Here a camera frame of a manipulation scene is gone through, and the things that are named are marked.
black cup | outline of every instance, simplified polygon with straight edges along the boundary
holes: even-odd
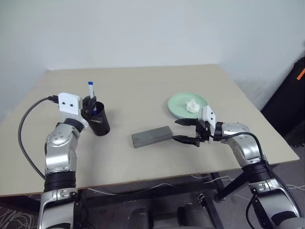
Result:
[[[86,107],[87,101],[88,98],[86,97],[83,100],[83,108]],[[95,115],[87,115],[84,112],[82,112],[82,117],[86,119],[92,131],[97,136],[106,135],[110,131],[110,126],[106,117],[104,104],[102,104],[101,102],[96,102],[96,112],[97,114]]]

gray foam block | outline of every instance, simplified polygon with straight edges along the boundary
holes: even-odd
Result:
[[[172,131],[169,126],[147,130],[132,135],[132,142],[134,148],[147,146],[157,142],[165,141],[172,138]]]

green plate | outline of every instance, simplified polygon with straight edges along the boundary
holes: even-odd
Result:
[[[168,109],[176,118],[198,118],[198,113],[191,113],[186,110],[186,102],[194,99],[200,105],[200,109],[208,105],[208,102],[195,93],[178,93],[173,95],[167,103]]]

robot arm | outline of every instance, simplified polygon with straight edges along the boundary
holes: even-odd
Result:
[[[176,141],[199,146],[200,142],[207,140],[212,143],[214,140],[230,146],[254,195],[251,204],[264,229],[296,229],[305,226],[298,203],[269,167],[258,140],[249,133],[246,125],[216,123],[215,114],[209,106],[200,111],[198,119],[179,119],[176,123],[196,126],[195,138],[173,136]]]
[[[45,144],[46,179],[41,195],[38,228],[87,228],[85,209],[78,201],[75,188],[75,150],[80,133],[88,123],[81,116],[80,97],[61,93],[59,107],[64,122],[56,125]]]

table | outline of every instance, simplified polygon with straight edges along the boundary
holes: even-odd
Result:
[[[49,71],[0,125],[0,196],[43,191],[43,180],[24,158],[17,141],[24,112],[37,100],[60,92],[85,97],[89,93],[88,81],[94,81],[97,99],[105,104],[111,130],[102,137],[95,136],[90,129],[81,133],[77,188],[240,168],[230,147],[219,142],[195,147],[168,140],[133,148],[131,134],[165,125],[174,135],[195,136],[194,126],[175,124],[176,118],[167,109],[167,100],[179,92],[204,97],[217,121],[247,124],[260,140],[270,164],[299,159],[215,64]],[[50,101],[40,104],[25,121],[24,147],[42,172],[44,142],[59,121],[58,106]]]

